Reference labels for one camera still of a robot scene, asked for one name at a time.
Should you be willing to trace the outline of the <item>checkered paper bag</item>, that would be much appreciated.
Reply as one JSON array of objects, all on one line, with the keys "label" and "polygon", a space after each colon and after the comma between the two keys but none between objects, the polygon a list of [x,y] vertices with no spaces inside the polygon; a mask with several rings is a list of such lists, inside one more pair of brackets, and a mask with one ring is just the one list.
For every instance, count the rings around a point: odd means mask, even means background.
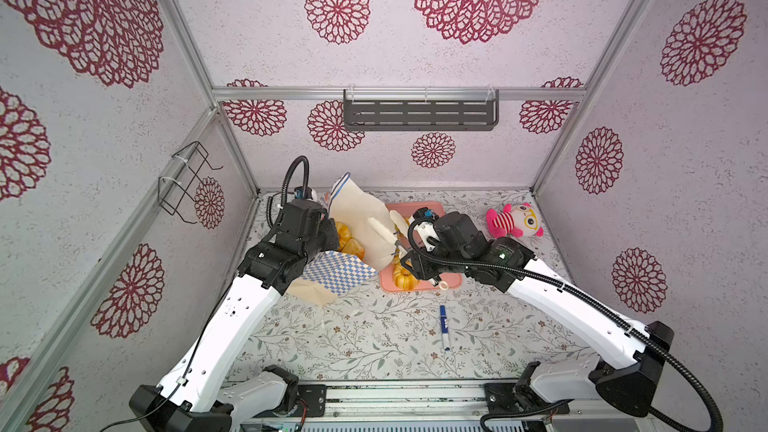
[{"label": "checkered paper bag", "polygon": [[327,305],[391,265],[397,228],[385,203],[363,191],[350,173],[325,194],[339,246],[320,253],[293,281],[287,293],[315,305]]}]

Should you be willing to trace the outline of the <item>bundt bread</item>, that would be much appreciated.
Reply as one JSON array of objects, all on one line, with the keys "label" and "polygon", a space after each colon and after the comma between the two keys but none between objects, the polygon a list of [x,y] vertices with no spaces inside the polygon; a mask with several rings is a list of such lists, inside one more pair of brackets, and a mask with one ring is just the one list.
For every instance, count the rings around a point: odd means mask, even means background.
[{"label": "bundt bread", "polygon": [[392,280],[395,287],[403,291],[414,290],[420,284],[420,280],[399,262],[394,264]]},{"label": "bundt bread", "polygon": [[355,238],[351,238],[349,242],[346,244],[346,246],[343,249],[341,249],[341,252],[344,254],[355,256],[361,261],[363,261],[365,257],[365,248]]}]

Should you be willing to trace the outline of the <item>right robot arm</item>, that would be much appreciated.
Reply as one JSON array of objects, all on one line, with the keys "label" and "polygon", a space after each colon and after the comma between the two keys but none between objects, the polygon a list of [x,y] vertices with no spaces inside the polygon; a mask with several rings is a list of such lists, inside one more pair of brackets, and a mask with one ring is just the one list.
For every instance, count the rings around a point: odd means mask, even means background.
[{"label": "right robot arm", "polygon": [[438,284],[445,273],[461,273],[534,306],[596,352],[593,361],[529,363],[513,384],[510,404],[492,406],[481,417],[483,430],[491,420],[546,416],[574,401],[601,400],[625,415],[652,416],[684,431],[686,425],[653,405],[665,367],[674,369],[701,399],[709,430],[723,430],[723,416],[711,393],[671,354],[674,332],[666,324],[645,324],[615,311],[564,280],[521,243],[509,237],[488,239],[466,214],[439,216],[421,208],[411,220],[384,225],[371,218],[368,224],[400,250],[401,265],[418,280]]}]

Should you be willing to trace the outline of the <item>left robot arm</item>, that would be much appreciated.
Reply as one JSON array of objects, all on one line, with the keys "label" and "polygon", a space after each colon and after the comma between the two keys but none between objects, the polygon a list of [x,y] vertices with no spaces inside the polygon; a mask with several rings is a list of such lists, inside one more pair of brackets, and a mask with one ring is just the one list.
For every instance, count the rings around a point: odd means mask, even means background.
[{"label": "left robot arm", "polygon": [[307,157],[289,166],[277,218],[245,253],[199,337],[157,385],[142,385],[133,393],[129,407],[144,430],[237,431],[263,412],[294,409],[298,380],[278,367],[236,386],[223,383],[237,354],[289,286],[318,254],[339,246],[334,221],[310,196],[308,173],[302,175],[300,196],[288,197],[298,168],[308,170]]}]

